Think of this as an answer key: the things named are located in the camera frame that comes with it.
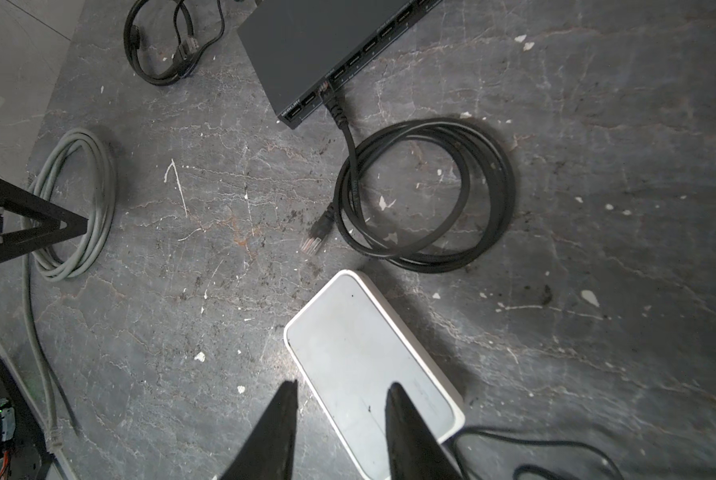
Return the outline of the dark grey network switch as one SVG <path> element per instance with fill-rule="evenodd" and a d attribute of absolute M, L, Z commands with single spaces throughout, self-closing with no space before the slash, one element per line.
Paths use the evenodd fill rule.
<path fill-rule="evenodd" d="M 238 35 L 278 119 L 297 128 L 438 5 L 436 0 L 264 1 Z"/>

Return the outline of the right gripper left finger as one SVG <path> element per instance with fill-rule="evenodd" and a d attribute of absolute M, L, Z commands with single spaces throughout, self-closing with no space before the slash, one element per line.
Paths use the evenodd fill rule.
<path fill-rule="evenodd" d="M 291 480 L 294 468 L 298 381 L 284 381 L 221 480 Z"/>

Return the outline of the white rectangular box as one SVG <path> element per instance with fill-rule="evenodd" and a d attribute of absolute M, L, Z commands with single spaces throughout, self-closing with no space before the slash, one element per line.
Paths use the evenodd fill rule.
<path fill-rule="evenodd" d="M 286 325 L 284 343 L 365 479 L 390 476 L 392 384 L 403 386 L 439 442 L 464 425 L 462 396 L 362 272 L 339 271 Z"/>

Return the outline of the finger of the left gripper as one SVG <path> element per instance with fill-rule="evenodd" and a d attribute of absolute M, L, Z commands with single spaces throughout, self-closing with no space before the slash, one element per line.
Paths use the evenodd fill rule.
<path fill-rule="evenodd" d="M 87 218 L 0 178 L 0 264 L 87 231 Z"/>

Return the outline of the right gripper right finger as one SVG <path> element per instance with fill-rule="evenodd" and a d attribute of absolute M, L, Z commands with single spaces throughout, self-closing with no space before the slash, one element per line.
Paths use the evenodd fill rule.
<path fill-rule="evenodd" d="M 385 430 L 391 479 L 462 478 L 398 382 L 387 393 Z"/>

